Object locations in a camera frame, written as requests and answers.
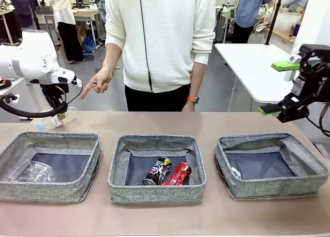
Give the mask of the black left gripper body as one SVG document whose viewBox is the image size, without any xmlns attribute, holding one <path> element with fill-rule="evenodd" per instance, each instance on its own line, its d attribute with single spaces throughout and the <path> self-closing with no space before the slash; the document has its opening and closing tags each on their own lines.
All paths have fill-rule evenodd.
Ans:
<svg viewBox="0 0 330 237">
<path fill-rule="evenodd" d="M 60 105 L 67 100 L 67 93 L 69 92 L 67 84 L 40 84 L 40 88 L 46 100 L 48 96 L 57 97 L 60 100 Z"/>
</svg>

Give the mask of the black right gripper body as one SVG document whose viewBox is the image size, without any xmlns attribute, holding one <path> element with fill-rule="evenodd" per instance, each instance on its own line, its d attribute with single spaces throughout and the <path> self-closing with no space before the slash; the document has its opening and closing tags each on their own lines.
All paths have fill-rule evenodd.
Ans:
<svg viewBox="0 0 330 237">
<path fill-rule="evenodd" d="M 302 103 L 329 102 L 329 46 L 303 44 L 297 79 L 304 83 L 297 98 Z"/>
</svg>

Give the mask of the person's right hand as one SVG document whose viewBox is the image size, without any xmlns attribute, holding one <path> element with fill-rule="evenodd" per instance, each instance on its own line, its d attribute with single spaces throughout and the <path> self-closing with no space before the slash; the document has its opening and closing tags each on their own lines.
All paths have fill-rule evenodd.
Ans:
<svg viewBox="0 0 330 237">
<path fill-rule="evenodd" d="M 109 83 L 112 79 L 113 71 L 102 68 L 87 83 L 81 93 L 81 99 L 84 99 L 88 92 L 93 89 L 96 93 L 103 93 L 108 90 Z"/>
</svg>

